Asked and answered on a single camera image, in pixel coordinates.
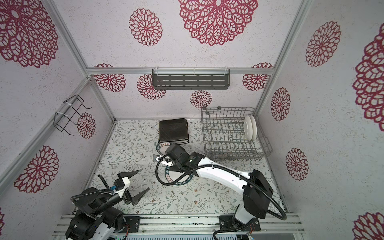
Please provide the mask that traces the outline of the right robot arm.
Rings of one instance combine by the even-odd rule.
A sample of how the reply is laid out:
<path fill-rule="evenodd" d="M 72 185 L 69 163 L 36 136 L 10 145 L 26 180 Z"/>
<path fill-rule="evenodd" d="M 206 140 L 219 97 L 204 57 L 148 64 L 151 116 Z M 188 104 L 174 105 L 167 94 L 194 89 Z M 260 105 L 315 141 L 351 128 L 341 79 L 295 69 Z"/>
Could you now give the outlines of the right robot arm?
<path fill-rule="evenodd" d="M 160 143 L 157 151 L 160 154 L 157 169 L 160 164 L 168 164 L 171 172 L 182 174 L 174 181 L 163 182 L 156 173 L 156 178 L 162 185 L 176 185 L 183 178 L 193 175 L 218 182 L 241 195 L 243 203 L 237 207 L 232 220 L 237 226 L 249 224 L 251 220 L 265 219 L 267 214 L 278 218 L 285 216 L 282 208 L 273 199 L 274 191 L 262 172 L 233 170 L 202 154 L 189 154 L 182 146 L 174 143 Z"/>

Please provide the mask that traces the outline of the black square plate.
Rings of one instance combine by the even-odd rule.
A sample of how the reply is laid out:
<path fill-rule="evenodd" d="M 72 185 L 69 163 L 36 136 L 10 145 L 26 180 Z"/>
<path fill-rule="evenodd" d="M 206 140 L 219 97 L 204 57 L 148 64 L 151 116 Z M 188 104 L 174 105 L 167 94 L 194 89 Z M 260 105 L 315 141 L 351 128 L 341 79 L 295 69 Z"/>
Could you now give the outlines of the black square plate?
<path fill-rule="evenodd" d="M 186 119 L 162 120 L 159 122 L 159 141 L 189 140 L 189 128 Z"/>
<path fill-rule="evenodd" d="M 159 141 L 159 143 L 173 143 L 173 144 L 184 145 L 184 144 L 188 144 L 189 140 L 176 140 L 176 141 L 166 140 L 166 141 Z"/>

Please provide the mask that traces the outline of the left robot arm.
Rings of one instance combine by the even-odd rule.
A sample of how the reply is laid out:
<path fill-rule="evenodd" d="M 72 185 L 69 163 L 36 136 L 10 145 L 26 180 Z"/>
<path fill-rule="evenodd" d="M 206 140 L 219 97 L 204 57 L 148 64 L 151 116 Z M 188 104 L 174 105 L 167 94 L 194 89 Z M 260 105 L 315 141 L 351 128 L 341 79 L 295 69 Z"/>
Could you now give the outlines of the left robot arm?
<path fill-rule="evenodd" d="M 109 186 L 102 175 L 98 178 L 105 188 L 87 188 L 81 194 L 71 197 L 77 211 L 65 233 L 67 240 L 111 240 L 113 234 L 122 234 L 126 240 L 129 233 L 137 233 L 140 217 L 126 217 L 115 208 L 120 202 L 136 206 L 149 188 L 132 196 L 129 192 L 130 178 L 140 171 L 122 172 Z"/>

